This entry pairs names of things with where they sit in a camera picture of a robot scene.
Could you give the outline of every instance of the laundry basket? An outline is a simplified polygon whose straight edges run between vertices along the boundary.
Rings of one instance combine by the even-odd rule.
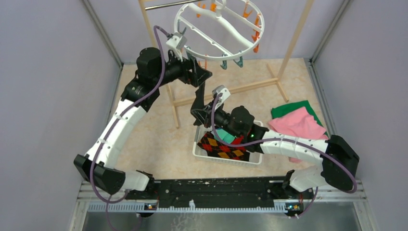
[[[261,121],[254,121],[255,124],[259,126],[263,126]],[[192,154],[195,158],[199,160],[206,160],[218,163],[225,163],[230,165],[237,165],[237,166],[245,166],[245,167],[255,167],[262,162],[262,155],[261,153],[250,153],[249,154],[249,161],[242,161],[242,160],[232,160],[232,159],[224,159],[224,158],[217,158],[212,156],[207,156],[207,151],[200,148],[197,143],[200,139],[204,136],[204,134],[208,131],[211,131],[211,128],[204,128],[204,126],[197,127],[197,131],[195,133],[194,139],[194,146],[192,148]]]

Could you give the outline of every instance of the gray wall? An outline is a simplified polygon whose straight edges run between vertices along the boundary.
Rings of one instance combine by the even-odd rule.
[[[381,230],[406,230],[408,1],[353,1],[317,62]]]
[[[79,0],[0,3],[0,226],[66,230],[119,68]]]
[[[158,5],[164,2],[173,1],[155,0],[146,3],[146,6]],[[252,2],[261,9],[266,21],[266,29],[260,43],[259,52],[245,55],[245,58],[283,58],[306,0],[253,0]],[[311,57],[313,55],[342,2],[343,0],[315,0],[293,52],[293,57]],[[123,62],[135,62],[140,50],[151,46],[137,0],[91,0],[91,3]],[[206,3],[208,9],[210,1],[206,0],[202,1],[202,3]],[[236,12],[243,11],[244,4],[242,1],[228,0],[227,4]],[[174,17],[180,7],[174,6],[148,11],[151,25],[159,25],[172,32]],[[196,18],[195,15],[191,15],[188,18],[197,28],[206,32],[216,41],[221,41],[221,44],[223,44],[222,41],[228,41],[228,47],[237,47],[238,44],[234,42],[235,40],[227,36],[221,28],[214,27],[214,32],[211,31],[208,27],[210,23],[206,23],[203,16]],[[253,13],[249,19],[254,22],[255,14]],[[252,29],[241,26],[239,23],[233,23],[233,25],[237,26],[239,31],[244,30],[244,28],[248,29],[249,33],[245,35],[248,39],[251,39]],[[210,46],[203,46],[202,44],[206,44],[206,42],[191,31],[187,32],[186,37],[189,41],[194,41],[194,43],[188,43],[188,45],[199,52],[220,52],[218,50],[208,50]]]

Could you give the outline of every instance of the robotic arm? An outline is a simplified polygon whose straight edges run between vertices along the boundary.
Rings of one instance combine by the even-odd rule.
[[[279,189],[279,194],[283,195],[283,197],[294,198],[300,192],[304,192],[309,188],[326,184],[343,191],[356,189],[352,179],[354,179],[357,170],[359,157],[340,136],[332,135],[328,141],[286,136],[254,124],[254,116],[243,106],[236,107],[231,113],[227,113],[223,110],[223,104],[230,96],[230,92],[224,86],[216,88],[213,91],[214,100],[205,105],[205,81],[212,76],[212,73],[202,69],[195,58],[189,57],[186,59],[181,56],[179,49],[185,44],[185,41],[180,33],[168,36],[167,45],[170,51],[168,52],[168,61],[165,64],[165,74],[161,86],[179,79],[185,84],[199,87],[196,91],[196,99],[191,106],[191,114],[196,118],[194,125],[204,125],[206,128],[212,127],[213,129],[220,127],[236,137],[243,136],[244,139],[240,145],[245,146],[250,152],[281,154],[313,163],[314,166],[312,167],[303,170],[292,170],[286,174],[283,183],[279,185],[283,189],[283,192]],[[164,192],[160,188],[160,181],[155,181],[153,176],[148,173],[141,171],[123,172],[115,169],[125,141],[134,126],[149,111],[151,105],[160,95],[159,90],[157,89],[144,101],[131,107],[126,113],[123,113],[123,111],[154,89],[162,72],[161,65],[162,57],[158,49],[146,48],[140,52],[137,59],[138,69],[135,78],[125,87],[113,118],[86,154],[78,154],[74,160],[74,165],[85,180],[91,181],[90,173],[92,171],[95,186],[111,195],[120,190],[132,190],[127,199],[157,198],[157,195],[152,195],[153,192],[163,193],[163,195],[171,194],[171,192],[168,193],[168,189],[173,184],[171,181],[161,181],[163,185],[166,184],[166,186],[162,186],[166,187],[166,192]],[[98,152],[95,167],[91,170],[92,160],[95,159]],[[242,185],[243,182],[251,181],[249,184],[251,188],[253,188],[255,181],[257,184],[259,183],[258,179],[234,179],[234,182],[238,181]],[[190,182],[188,184],[198,189],[202,187],[192,185]],[[225,180],[221,181],[220,184],[225,186]],[[178,187],[179,185],[173,186],[173,189],[177,188],[176,193],[180,195],[189,193],[188,198],[192,197],[191,188]],[[260,183],[257,190],[265,191],[265,187],[268,186]],[[214,186],[212,190],[225,190],[225,188]],[[223,191],[222,194],[219,192],[217,192],[217,196],[225,195],[225,193],[222,193]],[[245,188],[245,193],[246,195],[249,193],[247,188]],[[257,195],[255,201],[259,203],[258,199],[260,197],[258,195],[260,194],[257,192],[253,194]],[[165,196],[160,196],[160,198],[161,206],[165,206]],[[174,203],[175,199],[171,200],[168,205],[171,206]]]

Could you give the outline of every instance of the argyle patterned cloth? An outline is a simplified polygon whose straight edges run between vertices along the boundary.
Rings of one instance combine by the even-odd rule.
[[[243,137],[236,138],[231,144],[240,144],[242,140]],[[250,153],[244,147],[233,148],[223,145],[211,132],[205,133],[197,145],[206,150],[211,157],[249,161]]]

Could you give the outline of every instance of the gray floor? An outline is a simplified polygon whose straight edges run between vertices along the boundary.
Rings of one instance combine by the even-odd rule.
[[[353,203],[315,203],[301,219],[278,214],[173,214],[144,218],[140,231],[360,231]],[[111,213],[112,225],[133,230],[139,219],[131,213]],[[88,213],[83,231],[110,231],[105,213]]]

